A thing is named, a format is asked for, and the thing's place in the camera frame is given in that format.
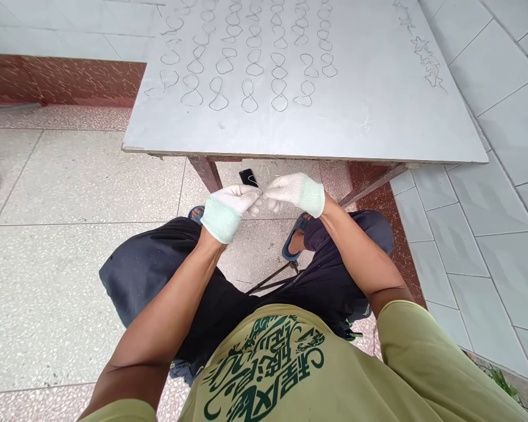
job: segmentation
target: sandal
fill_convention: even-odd
[[[194,211],[196,210],[200,210],[201,213],[197,214],[195,217],[194,217]],[[197,205],[195,207],[193,207],[189,213],[188,213],[188,218],[190,220],[193,220],[195,221],[196,223],[198,223],[200,226],[201,226],[201,217],[204,216],[204,211],[205,211],[205,207],[203,205]]]
[[[305,212],[305,213],[303,213],[303,214],[301,214],[299,216],[297,221],[295,221],[295,225],[293,226],[292,231],[289,233],[289,236],[287,237],[286,243],[283,244],[282,256],[287,261],[297,261],[297,258],[301,255],[301,251],[297,252],[295,255],[290,254],[289,250],[287,249],[287,247],[291,243],[293,234],[295,233],[295,231],[297,229],[301,229],[301,230],[305,231],[305,227],[307,227],[307,224],[309,223],[309,220],[307,220],[304,216],[308,215],[308,214],[309,213]]]

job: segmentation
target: white table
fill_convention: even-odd
[[[416,0],[169,0],[123,149],[215,161],[485,163]]]

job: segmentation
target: red marble baseboard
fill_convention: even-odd
[[[371,182],[376,180],[385,170],[386,167],[380,165],[372,165],[368,162],[350,162],[348,163],[348,169],[350,170],[350,178],[354,187],[356,186],[368,186]],[[395,249],[391,253],[390,257],[395,263],[395,266],[401,273],[405,283],[409,287],[415,302],[424,308],[427,307],[427,303],[424,300],[420,282],[418,281],[417,270],[415,264],[412,261],[411,251],[407,244],[407,238],[405,237],[405,230],[401,223],[399,211],[395,204],[395,198],[393,197],[393,191],[391,185],[386,183],[382,187],[376,189],[371,194],[360,199],[356,203],[358,210],[360,209],[371,209],[382,213],[385,218],[389,220],[391,228],[393,229],[393,236],[395,237]]]
[[[146,63],[0,55],[0,103],[132,107]]]

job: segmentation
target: olive green t-shirt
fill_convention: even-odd
[[[422,307],[391,302],[377,325],[383,362],[303,309],[259,308],[211,356],[180,420],[528,421]],[[119,400],[84,419],[106,420],[155,412]]]

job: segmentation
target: white glove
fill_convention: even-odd
[[[207,197],[201,223],[221,243],[232,243],[242,214],[248,211],[254,217],[260,212],[261,194],[261,189],[247,185],[218,190]]]
[[[305,173],[295,173],[274,179],[264,191],[262,199],[275,213],[279,212],[286,202],[290,202],[319,218],[324,210],[324,187]]]

